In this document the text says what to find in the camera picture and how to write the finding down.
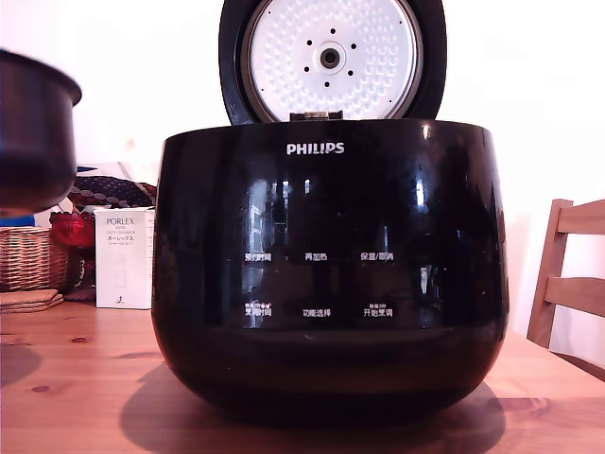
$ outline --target cork coaster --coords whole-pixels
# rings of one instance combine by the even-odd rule
[[[63,296],[56,290],[0,293],[0,314],[41,312],[62,302]]]
[[[11,291],[0,293],[0,307],[23,303],[43,303],[57,296],[56,290]]]

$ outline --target white box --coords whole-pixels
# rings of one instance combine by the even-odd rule
[[[95,209],[96,306],[151,309],[154,208]]]

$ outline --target lid hinge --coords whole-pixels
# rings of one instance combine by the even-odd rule
[[[342,111],[291,113],[290,121],[342,120]]]

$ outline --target philips logo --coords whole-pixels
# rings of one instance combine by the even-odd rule
[[[108,218],[107,225],[132,225],[134,224],[133,218]]]
[[[291,156],[292,154],[342,154],[344,153],[344,143],[287,144],[286,152],[288,156]]]

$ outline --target white wall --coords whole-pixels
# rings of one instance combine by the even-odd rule
[[[601,0],[445,0],[440,118],[491,129],[510,255],[511,328],[525,335],[554,198],[605,198]],[[0,41],[82,86],[81,163],[157,162],[174,133],[228,124],[221,0],[2,0]],[[564,275],[605,277],[605,242],[571,238]],[[605,321],[558,309],[552,347],[605,365]]]

